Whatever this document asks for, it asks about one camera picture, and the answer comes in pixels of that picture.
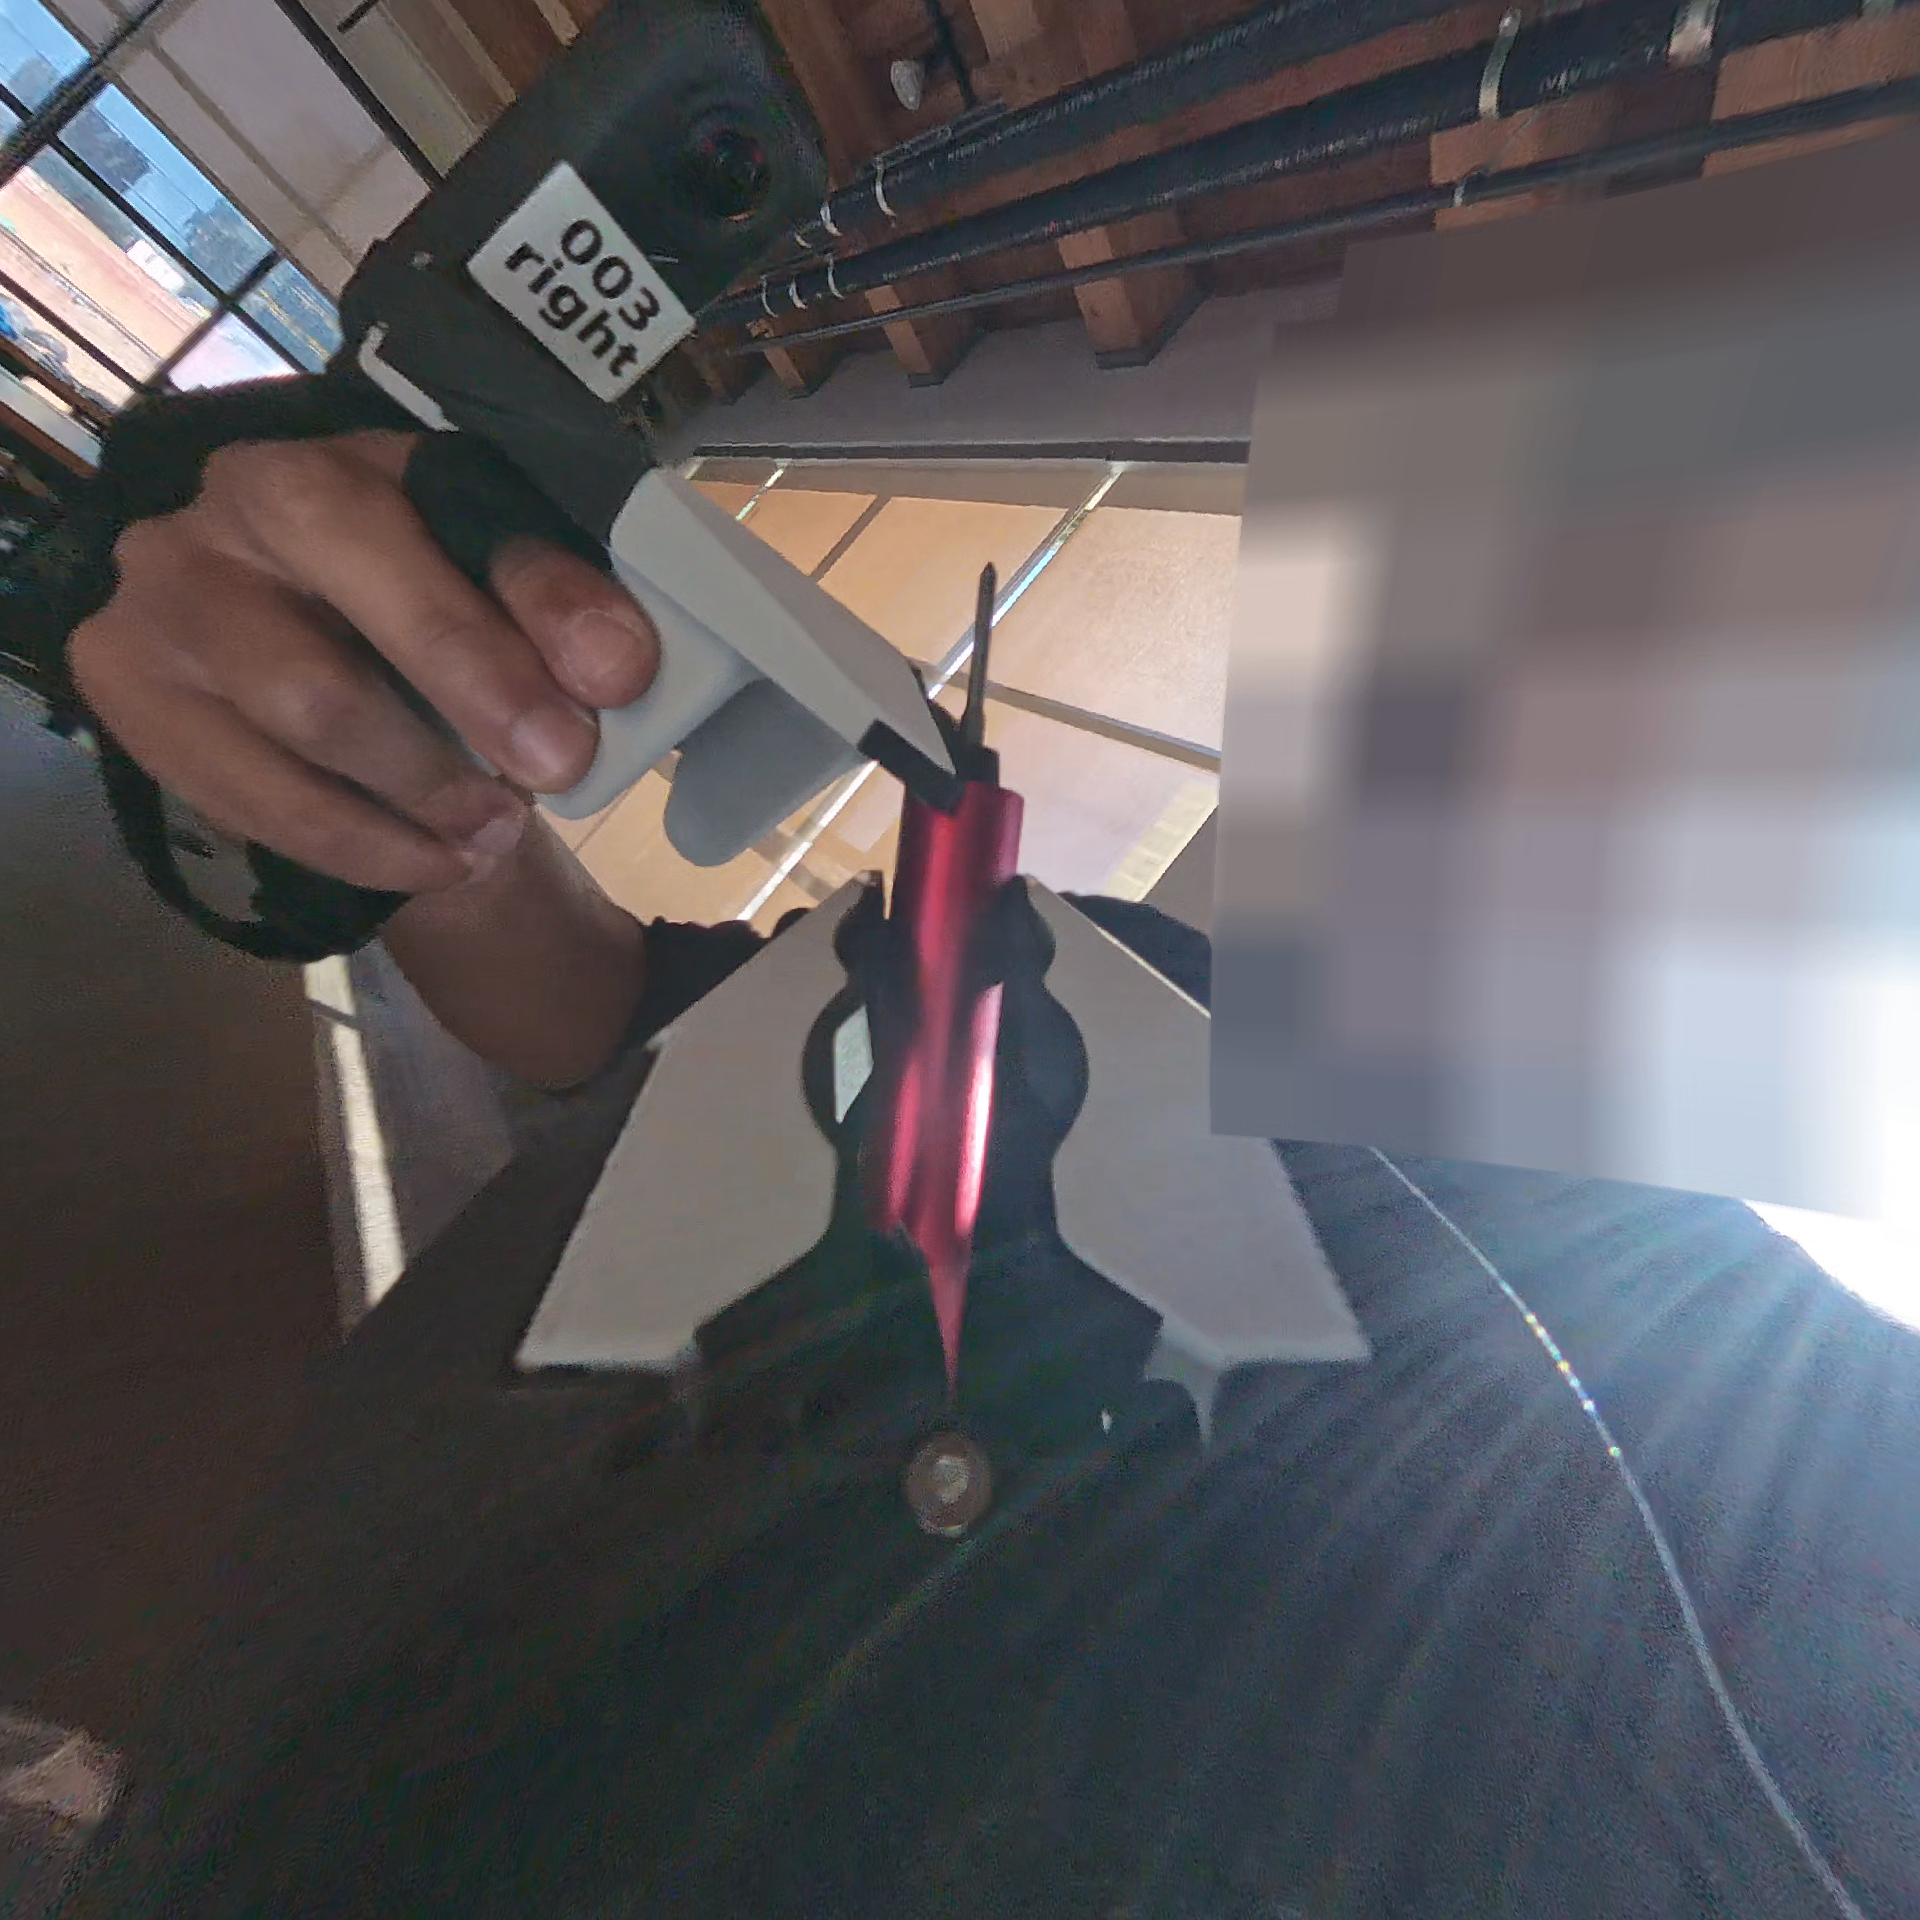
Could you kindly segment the person's right hand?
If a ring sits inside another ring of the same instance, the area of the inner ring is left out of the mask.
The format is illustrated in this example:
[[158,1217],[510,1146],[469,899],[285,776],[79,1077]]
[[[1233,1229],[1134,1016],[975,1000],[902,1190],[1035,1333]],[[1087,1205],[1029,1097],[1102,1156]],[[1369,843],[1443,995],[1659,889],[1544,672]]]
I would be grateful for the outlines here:
[[603,712],[657,667],[638,603],[513,538],[471,582],[401,488],[421,445],[239,443],[179,513],[118,534],[71,660],[130,760],[213,826],[330,881],[603,906],[539,826],[591,769]]

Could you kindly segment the large paned window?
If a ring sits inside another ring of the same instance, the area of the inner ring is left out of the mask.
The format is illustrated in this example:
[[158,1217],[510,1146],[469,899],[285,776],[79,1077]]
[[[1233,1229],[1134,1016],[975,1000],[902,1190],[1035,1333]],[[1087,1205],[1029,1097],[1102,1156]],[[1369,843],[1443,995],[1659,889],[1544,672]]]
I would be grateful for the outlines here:
[[5,376],[86,429],[150,394],[320,372],[338,314],[47,4],[1,4]]

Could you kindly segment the red electric screwdriver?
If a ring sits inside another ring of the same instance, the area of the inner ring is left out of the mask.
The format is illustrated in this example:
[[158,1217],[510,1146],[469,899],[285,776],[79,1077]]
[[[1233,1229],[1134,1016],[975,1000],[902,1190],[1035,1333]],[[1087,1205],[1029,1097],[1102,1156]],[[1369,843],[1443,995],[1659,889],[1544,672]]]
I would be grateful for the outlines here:
[[987,744],[995,566],[981,569],[967,696],[935,712],[960,786],[949,808],[905,800],[893,888],[870,973],[873,1080],[861,1179],[870,1227],[923,1270],[944,1356],[957,1371],[975,1218],[992,1138],[1002,963],[993,922],[1016,877],[1023,802]]

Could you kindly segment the person's right forearm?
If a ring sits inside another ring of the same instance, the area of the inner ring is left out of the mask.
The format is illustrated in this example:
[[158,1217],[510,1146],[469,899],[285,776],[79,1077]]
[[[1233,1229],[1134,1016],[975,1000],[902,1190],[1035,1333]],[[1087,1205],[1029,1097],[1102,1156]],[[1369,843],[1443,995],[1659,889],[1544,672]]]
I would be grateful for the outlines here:
[[399,908],[379,941],[443,1032],[542,1090],[613,1065],[647,977],[641,926],[536,808],[510,848]]

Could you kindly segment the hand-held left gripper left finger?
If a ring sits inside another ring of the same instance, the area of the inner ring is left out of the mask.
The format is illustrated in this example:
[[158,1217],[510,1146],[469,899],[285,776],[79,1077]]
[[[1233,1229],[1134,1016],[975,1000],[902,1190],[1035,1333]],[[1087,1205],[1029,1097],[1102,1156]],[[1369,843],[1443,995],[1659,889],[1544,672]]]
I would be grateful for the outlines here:
[[831,1221],[835,1150],[805,1048],[848,985],[845,883],[696,1000],[647,1072],[519,1344],[522,1374],[674,1374],[715,1314],[802,1260]]

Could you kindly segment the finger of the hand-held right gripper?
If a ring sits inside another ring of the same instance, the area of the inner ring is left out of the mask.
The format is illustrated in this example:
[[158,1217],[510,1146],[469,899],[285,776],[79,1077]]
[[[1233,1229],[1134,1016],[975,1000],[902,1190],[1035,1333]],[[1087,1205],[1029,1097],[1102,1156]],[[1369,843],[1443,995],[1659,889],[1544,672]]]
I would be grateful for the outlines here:
[[925,805],[957,808],[963,782],[917,667],[688,481],[643,474],[608,558],[657,638],[648,689],[608,712],[610,777],[643,772],[767,685]]

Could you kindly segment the black ceiling pipes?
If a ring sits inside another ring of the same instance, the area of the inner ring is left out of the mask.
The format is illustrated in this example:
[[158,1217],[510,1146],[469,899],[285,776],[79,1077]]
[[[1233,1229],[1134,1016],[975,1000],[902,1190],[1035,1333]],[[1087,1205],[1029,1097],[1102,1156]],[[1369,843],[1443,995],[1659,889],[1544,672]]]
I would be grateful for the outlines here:
[[873,157],[702,341],[806,394],[1082,325],[1137,369],[1362,238],[1634,193],[1915,117],[1915,4],[1269,4]]

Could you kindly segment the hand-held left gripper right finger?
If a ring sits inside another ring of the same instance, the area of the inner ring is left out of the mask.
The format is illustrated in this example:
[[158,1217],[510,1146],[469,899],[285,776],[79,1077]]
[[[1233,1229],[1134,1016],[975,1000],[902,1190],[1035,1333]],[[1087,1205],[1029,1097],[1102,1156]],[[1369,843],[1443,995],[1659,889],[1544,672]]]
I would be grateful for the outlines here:
[[1209,1010],[1035,881],[1002,899],[1002,1430],[1094,1442],[1371,1356],[1274,1146],[1216,1137]]

